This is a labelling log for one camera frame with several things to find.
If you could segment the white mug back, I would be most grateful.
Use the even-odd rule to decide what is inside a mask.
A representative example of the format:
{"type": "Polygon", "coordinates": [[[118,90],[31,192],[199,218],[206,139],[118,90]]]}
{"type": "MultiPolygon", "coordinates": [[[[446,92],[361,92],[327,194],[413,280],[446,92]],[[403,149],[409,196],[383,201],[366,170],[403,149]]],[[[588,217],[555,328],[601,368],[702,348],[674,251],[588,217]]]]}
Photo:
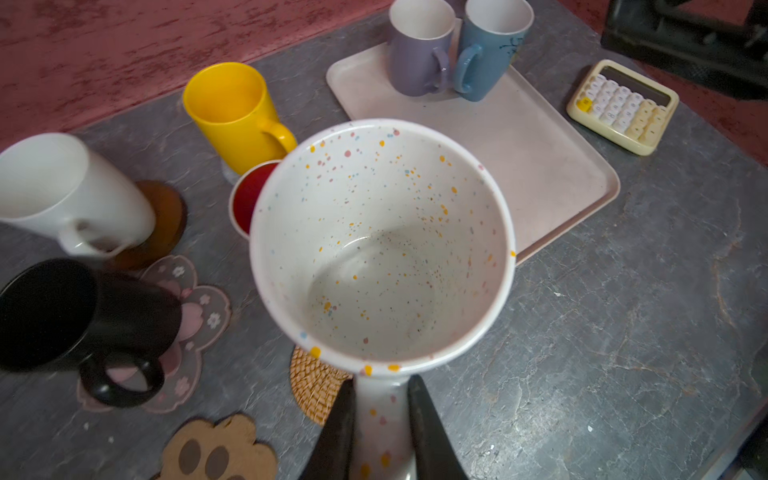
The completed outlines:
{"type": "Polygon", "coordinates": [[[396,0],[388,17],[387,72],[399,93],[441,93],[450,81],[449,49],[455,12],[444,0],[396,0]]]}

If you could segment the white mug with handle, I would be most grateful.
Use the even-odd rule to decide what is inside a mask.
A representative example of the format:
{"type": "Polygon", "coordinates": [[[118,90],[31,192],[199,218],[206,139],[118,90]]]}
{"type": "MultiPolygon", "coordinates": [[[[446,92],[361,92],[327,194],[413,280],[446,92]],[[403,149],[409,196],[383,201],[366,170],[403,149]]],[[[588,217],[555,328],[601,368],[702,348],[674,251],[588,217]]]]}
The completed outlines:
{"type": "Polygon", "coordinates": [[[1,222],[105,260],[147,240],[156,216],[136,184],[79,138],[44,133],[1,153],[1,222]]]}

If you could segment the yellow mug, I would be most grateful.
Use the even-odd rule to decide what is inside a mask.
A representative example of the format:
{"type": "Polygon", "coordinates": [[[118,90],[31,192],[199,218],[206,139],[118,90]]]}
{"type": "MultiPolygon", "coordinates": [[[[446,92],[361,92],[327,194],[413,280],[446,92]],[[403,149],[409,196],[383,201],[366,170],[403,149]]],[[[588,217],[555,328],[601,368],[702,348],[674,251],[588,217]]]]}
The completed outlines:
{"type": "Polygon", "coordinates": [[[238,62],[209,66],[187,83],[183,105],[221,160],[241,176],[297,147],[281,122],[264,77],[238,62]]]}

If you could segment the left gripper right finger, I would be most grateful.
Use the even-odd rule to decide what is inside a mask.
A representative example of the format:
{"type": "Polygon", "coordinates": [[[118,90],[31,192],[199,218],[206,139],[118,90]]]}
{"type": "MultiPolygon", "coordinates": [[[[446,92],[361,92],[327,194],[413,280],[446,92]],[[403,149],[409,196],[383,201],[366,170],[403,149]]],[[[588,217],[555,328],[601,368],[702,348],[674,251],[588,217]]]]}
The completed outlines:
{"type": "Polygon", "coordinates": [[[418,480],[468,480],[419,375],[408,380],[411,438],[418,480]]]}

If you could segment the pink flower coaster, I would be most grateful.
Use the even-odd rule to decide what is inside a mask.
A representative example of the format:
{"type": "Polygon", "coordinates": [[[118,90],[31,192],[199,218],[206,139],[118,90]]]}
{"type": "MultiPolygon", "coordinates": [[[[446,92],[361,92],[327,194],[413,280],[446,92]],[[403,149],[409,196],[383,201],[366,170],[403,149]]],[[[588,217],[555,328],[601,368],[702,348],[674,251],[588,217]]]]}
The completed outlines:
{"type": "Polygon", "coordinates": [[[194,393],[202,374],[202,352],[213,345],[229,325],[230,300],[221,289],[199,283],[195,266],[181,255],[156,261],[140,279],[165,288],[181,301],[180,331],[175,343],[160,358],[164,386],[141,406],[152,413],[168,413],[194,393]]]}

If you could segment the red interior mug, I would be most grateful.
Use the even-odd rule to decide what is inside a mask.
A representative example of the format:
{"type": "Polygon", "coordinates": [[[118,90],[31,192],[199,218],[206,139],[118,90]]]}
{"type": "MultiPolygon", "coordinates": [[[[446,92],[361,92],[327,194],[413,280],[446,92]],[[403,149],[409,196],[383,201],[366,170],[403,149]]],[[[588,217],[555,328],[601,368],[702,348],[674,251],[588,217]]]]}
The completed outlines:
{"type": "Polygon", "coordinates": [[[228,202],[228,213],[233,228],[244,239],[249,238],[253,212],[259,195],[280,160],[259,164],[243,174],[234,185],[228,202]]]}

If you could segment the white blue mug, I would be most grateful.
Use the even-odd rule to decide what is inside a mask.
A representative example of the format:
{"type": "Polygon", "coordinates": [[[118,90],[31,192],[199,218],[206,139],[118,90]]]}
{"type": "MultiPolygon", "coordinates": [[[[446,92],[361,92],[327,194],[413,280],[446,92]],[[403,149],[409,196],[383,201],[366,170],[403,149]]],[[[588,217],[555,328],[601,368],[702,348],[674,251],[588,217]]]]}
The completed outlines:
{"type": "Polygon", "coordinates": [[[469,0],[465,4],[454,90],[472,102],[482,100],[505,74],[534,22],[526,0],[469,0]]]}

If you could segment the rattan round coaster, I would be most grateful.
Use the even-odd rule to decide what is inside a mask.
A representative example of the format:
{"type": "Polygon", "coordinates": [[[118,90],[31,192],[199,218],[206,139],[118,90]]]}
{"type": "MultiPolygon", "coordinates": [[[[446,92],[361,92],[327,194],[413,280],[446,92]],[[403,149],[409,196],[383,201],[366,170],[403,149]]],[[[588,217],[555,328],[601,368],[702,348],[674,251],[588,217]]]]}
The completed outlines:
{"type": "Polygon", "coordinates": [[[296,346],[290,362],[290,386],[301,411],[324,426],[341,385],[352,374],[336,369],[296,346]]]}

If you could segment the dark amber round coaster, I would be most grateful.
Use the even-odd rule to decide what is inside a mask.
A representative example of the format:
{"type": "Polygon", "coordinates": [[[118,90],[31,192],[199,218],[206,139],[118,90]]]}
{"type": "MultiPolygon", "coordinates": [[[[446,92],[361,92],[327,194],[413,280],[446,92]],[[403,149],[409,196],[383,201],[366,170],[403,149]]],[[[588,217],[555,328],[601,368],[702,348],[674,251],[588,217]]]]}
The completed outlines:
{"type": "Polygon", "coordinates": [[[154,210],[155,228],[145,242],[118,254],[108,262],[108,266],[114,270],[140,270],[169,255],[186,228],[187,206],[176,189],[155,180],[138,181],[137,186],[154,210]]]}

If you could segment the black mug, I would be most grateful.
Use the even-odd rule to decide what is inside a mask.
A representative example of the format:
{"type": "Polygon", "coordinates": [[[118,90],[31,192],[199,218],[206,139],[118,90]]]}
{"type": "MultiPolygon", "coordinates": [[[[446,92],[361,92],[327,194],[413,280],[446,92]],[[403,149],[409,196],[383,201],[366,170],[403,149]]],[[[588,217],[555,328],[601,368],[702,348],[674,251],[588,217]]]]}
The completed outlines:
{"type": "Polygon", "coordinates": [[[160,358],[181,322],[179,298],[161,286],[74,259],[46,260],[1,291],[1,368],[76,371],[98,402],[136,407],[164,386],[160,358]]]}

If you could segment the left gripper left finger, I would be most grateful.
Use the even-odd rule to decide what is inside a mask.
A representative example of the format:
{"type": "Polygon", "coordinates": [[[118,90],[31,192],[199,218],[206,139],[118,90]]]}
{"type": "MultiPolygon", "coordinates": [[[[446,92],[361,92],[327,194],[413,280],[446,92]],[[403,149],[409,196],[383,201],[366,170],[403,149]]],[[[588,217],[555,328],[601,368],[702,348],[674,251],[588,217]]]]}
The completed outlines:
{"type": "Polygon", "coordinates": [[[327,421],[300,480],[346,480],[352,459],[355,433],[356,394],[354,382],[342,383],[327,421]]]}

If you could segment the cork paw print coaster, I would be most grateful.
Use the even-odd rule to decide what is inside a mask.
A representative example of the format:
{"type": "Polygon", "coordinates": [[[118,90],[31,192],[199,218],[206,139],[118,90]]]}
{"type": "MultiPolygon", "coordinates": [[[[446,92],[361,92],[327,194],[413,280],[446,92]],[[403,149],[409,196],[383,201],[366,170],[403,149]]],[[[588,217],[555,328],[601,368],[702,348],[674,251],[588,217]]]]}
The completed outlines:
{"type": "Polygon", "coordinates": [[[217,424],[192,420],[170,439],[158,479],[274,479],[274,450],[257,441],[253,420],[234,414],[217,424]]]}

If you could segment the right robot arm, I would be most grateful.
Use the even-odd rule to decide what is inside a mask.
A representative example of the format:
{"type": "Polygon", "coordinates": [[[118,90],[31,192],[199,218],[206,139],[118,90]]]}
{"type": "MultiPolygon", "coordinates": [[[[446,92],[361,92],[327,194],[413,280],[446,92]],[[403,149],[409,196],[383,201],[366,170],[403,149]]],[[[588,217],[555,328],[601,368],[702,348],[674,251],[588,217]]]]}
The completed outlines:
{"type": "Polygon", "coordinates": [[[681,1],[612,0],[601,45],[739,100],[767,99],[767,3],[741,26],[689,13],[681,1]]]}

